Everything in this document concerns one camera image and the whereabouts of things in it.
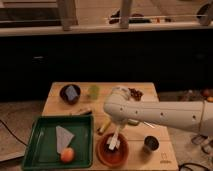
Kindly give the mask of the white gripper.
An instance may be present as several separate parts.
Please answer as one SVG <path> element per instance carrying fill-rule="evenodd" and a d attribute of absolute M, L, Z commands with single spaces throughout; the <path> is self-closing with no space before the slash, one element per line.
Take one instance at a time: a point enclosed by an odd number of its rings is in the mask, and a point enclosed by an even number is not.
<path fill-rule="evenodd" d="M 120 133 L 121 130 L 124 129 L 124 127 L 125 127 L 124 124 L 118 124 L 118 125 L 116 126 L 115 132 L 113 133 L 112 136 L 110 136 L 110 137 L 108 138 L 107 142 L 108 142 L 108 141 L 117 141 L 117 140 L 119 140 L 119 139 L 118 139 L 119 133 Z"/>

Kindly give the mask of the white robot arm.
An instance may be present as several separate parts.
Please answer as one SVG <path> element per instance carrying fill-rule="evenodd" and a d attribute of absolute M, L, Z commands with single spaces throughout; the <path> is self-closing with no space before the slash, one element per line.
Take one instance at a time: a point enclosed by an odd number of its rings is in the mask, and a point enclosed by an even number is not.
<path fill-rule="evenodd" d="M 116 86 L 103 109 L 118 124 L 132 119 L 213 136 L 213 103 L 207 101 L 134 101 L 129 88 Z"/>

